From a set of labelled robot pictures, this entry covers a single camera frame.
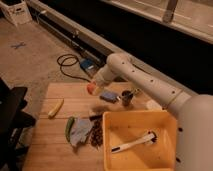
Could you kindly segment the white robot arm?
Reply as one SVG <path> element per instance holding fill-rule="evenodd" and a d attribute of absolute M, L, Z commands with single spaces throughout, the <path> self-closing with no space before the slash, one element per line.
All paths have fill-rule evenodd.
<path fill-rule="evenodd" d="M 178 119 L 175 171 L 213 171 L 213 95 L 190 95 L 133 64 L 128 53 L 112 53 L 87 85 L 90 94 L 99 93 L 116 77 L 142 89 Z"/>

